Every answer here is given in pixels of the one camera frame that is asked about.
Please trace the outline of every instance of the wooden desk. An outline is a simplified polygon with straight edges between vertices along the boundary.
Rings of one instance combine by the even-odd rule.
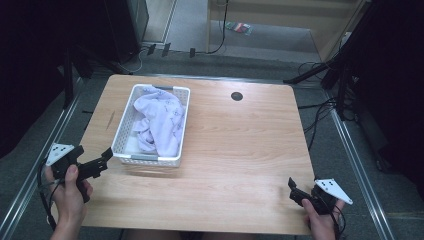
[[[225,0],[208,0],[206,51],[210,21],[223,21]],[[344,34],[356,24],[365,0],[230,0],[227,21],[306,28],[322,61],[338,51]]]
[[[110,77],[81,141],[81,162],[111,146],[133,85],[191,89],[179,168],[112,158],[91,179],[85,226],[309,234],[288,178],[313,187],[313,171],[290,86],[140,76]],[[243,99],[230,95],[241,92]]]

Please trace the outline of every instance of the controller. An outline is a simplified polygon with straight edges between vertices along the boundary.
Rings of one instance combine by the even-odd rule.
[[[84,153],[82,146],[78,146],[70,150],[67,154],[56,160],[52,165],[53,176],[63,182],[66,176],[66,171],[72,164],[78,167],[78,178],[76,185],[81,192],[84,203],[90,200],[87,194],[87,189],[84,186],[83,180],[93,177],[100,177],[100,172],[107,169],[107,161],[113,156],[111,148],[101,154],[101,157],[87,163],[78,163],[77,158]]]
[[[311,195],[296,188],[296,183],[293,181],[292,178],[289,178],[288,185],[291,189],[290,199],[295,201],[301,207],[303,207],[302,199],[308,199],[319,215],[330,214],[333,211],[334,206],[336,205],[337,198],[324,192],[317,185],[315,185],[314,188],[311,190]]]

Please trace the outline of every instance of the white cloth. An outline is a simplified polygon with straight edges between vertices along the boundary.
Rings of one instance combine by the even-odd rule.
[[[184,106],[173,94],[146,86],[144,94],[134,102],[144,115],[133,127],[138,132],[138,145],[144,151],[156,150],[161,157],[178,154],[184,124]]]

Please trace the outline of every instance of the lavender garment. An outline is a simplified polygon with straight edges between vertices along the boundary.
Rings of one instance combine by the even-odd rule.
[[[184,123],[184,106],[173,94],[155,87],[144,87],[144,95],[134,102],[145,117],[134,124],[138,145],[143,151],[156,150],[161,157],[178,154]]]

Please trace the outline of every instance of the white plastic basket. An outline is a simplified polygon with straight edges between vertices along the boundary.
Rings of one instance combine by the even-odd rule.
[[[139,112],[134,108],[134,102],[143,96],[143,88],[153,86],[174,94],[185,107],[185,118],[181,143],[176,157],[160,157],[157,152],[145,152],[138,147],[137,133],[133,131],[133,124]],[[137,84],[133,87],[131,95],[125,107],[118,130],[112,143],[113,156],[119,158],[126,164],[150,165],[150,166],[168,166],[179,167],[181,162],[181,152],[183,149],[185,127],[187,122],[188,105],[190,101],[190,89],[176,86],[157,86],[149,84]]]

